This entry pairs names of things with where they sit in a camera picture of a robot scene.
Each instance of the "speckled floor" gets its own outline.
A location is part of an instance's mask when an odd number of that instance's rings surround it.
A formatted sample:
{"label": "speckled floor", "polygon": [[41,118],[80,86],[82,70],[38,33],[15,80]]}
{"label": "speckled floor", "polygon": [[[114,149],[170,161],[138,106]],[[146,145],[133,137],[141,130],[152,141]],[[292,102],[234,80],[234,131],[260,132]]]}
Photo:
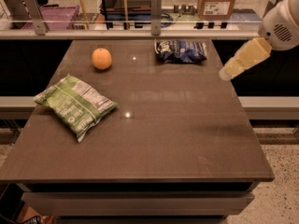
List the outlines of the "speckled floor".
{"label": "speckled floor", "polygon": [[[78,0],[67,0],[68,4],[74,2],[77,4]],[[235,7],[253,8],[262,17],[267,2],[236,0]],[[197,0],[163,0],[164,6],[183,3],[196,5]],[[276,179],[271,183],[260,184],[253,191],[254,201],[240,215],[228,217],[228,224],[299,223],[299,142],[293,131],[294,128],[254,128]],[[0,167],[12,148],[11,144],[0,145]]]}

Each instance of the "gray table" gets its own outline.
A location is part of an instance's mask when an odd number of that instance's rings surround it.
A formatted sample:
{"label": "gray table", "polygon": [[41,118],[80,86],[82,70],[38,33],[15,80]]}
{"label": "gray table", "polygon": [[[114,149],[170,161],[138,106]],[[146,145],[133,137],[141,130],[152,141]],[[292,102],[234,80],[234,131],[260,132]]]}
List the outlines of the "gray table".
{"label": "gray table", "polygon": [[[271,167],[210,40],[201,64],[164,64],[152,40],[74,41],[50,85],[67,74],[119,103],[78,143],[38,105],[0,170],[23,199],[55,216],[238,214]],[[96,71],[91,54],[110,50]]]}

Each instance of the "orange ball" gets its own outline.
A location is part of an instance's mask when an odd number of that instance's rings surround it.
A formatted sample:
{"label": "orange ball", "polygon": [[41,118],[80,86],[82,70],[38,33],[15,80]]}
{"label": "orange ball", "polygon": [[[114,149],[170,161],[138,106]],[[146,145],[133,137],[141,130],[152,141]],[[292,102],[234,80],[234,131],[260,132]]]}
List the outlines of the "orange ball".
{"label": "orange ball", "polygon": [[93,51],[92,62],[94,67],[106,70],[112,65],[112,57],[107,49],[95,49]]}

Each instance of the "chip bag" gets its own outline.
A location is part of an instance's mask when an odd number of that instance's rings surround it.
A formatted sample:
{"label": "chip bag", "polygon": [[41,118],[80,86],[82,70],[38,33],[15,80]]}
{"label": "chip bag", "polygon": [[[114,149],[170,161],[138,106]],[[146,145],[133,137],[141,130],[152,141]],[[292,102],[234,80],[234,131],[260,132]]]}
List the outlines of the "chip bag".
{"label": "chip bag", "polygon": [[185,40],[160,41],[156,53],[165,63],[200,63],[206,60],[206,43]]}
{"label": "chip bag", "polygon": [[72,76],[42,91],[34,97],[34,101],[52,108],[76,134],[79,142],[92,126],[118,105]]}

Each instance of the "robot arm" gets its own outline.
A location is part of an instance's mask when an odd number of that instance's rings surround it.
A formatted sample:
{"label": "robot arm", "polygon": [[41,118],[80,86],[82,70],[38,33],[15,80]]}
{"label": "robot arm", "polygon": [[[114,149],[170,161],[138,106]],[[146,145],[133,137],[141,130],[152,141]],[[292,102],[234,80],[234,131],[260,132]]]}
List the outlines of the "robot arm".
{"label": "robot arm", "polygon": [[271,50],[287,50],[299,45],[299,0],[283,0],[270,10],[259,29],[261,37],[245,43],[220,70],[229,81],[270,57]]}

